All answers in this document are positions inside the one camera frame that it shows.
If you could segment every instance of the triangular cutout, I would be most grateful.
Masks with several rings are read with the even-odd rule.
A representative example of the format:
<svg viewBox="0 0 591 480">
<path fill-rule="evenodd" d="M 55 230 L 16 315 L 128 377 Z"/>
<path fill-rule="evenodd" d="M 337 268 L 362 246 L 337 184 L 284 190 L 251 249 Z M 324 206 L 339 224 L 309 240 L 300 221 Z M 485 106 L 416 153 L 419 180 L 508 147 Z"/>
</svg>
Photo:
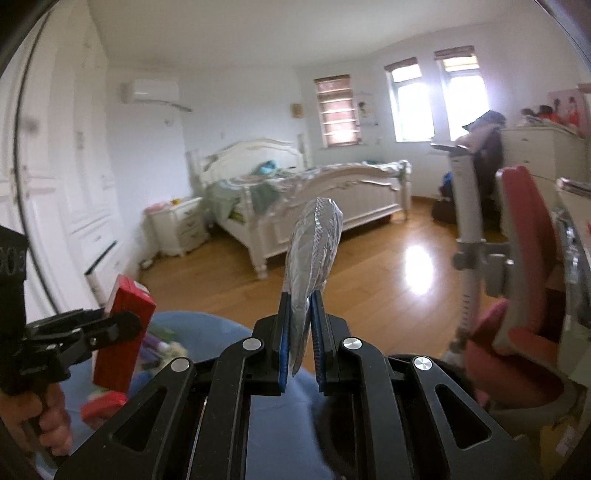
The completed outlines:
<svg viewBox="0 0 591 480">
<path fill-rule="evenodd" d="M 160 408 L 166 398 L 167 389 L 159 388 L 141 408 L 119 430 L 113 434 L 113 439 L 136 452 L 143 452 L 148 444 L 150 433 L 158 418 Z"/>
<path fill-rule="evenodd" d="M 435 388 L 458 448 L 467 449 L 491 436 L 491 431 L 455 393 L 445 385 Z"/>
</svg>

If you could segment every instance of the plastic wrapper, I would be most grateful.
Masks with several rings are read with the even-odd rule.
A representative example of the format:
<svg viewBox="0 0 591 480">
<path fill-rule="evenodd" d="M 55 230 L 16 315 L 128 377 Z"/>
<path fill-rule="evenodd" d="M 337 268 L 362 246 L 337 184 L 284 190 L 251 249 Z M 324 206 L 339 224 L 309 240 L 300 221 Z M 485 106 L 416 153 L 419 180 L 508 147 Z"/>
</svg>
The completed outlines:
<svg viewBox="0 0 591 480">
<path fill-rule="evenodd" d="M 300 369 L 306 351 L 310 322 L 308 298 L 324 290 L 335 261 L 343 213 L 327 198 L 309 201 L 291 234 L 285 259 L 283 290 L 291 294 L 290 370 Z"/>
</svg>

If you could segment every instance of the white wardrobe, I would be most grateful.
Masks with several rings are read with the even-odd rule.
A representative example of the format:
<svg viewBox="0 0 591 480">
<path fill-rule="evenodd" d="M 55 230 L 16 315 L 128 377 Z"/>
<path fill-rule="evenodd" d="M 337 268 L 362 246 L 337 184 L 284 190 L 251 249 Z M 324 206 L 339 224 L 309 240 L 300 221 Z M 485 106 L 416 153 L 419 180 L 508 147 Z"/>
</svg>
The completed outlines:
<svg viewBox="0 0 591 480">
<path fill-rule="evenodd" d="M 108 283 L 128 268 L 106 143 L 107 67 L 86 0 L 61 0 L 0 79 L 0 223 L 30 242 L 28 321 L 97 308 L 85 273 Z"/>
</svg>

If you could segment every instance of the white nightstand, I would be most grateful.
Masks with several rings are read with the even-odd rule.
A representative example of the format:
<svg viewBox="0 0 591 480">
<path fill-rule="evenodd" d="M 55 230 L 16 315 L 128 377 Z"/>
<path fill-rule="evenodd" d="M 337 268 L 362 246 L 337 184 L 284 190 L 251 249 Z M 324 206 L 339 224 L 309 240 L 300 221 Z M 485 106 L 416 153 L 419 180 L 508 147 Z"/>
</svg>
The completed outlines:
<svg viewBox="0 0 591 480">
<path fill-rule="evenodd" d="M 209 239 L 198 197 L 158 212 L 150 213 L 164 255 L 183 256 Z"/>
</svg>

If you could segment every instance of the bright window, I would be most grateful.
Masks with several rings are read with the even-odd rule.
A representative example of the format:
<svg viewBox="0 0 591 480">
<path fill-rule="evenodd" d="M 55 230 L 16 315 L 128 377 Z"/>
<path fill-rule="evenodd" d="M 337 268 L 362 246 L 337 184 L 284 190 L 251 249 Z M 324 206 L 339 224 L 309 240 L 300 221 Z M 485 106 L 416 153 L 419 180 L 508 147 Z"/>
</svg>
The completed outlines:
<svg viewBox="0 0 591 480">
<path fill-rule="evenodd" d="M 474 47 L 449 48 L 435 52 L 439 62 L 451 140 L 467 131 L 462 127 L 476 120 L 490 107 Z"/>
<path fill-rule="evenodd" d="M 387 65 L 392 85 L 392 116 L 396 141 L 421 142 L 435 136 L 429 90 L 416 57 Z"/>
<path fill-rule="evenodd" d="M 361 142 L 351 77 L 339 75 L 314 80 L 320 125 L 327 147 L 358 145 Z"/>
</svg>

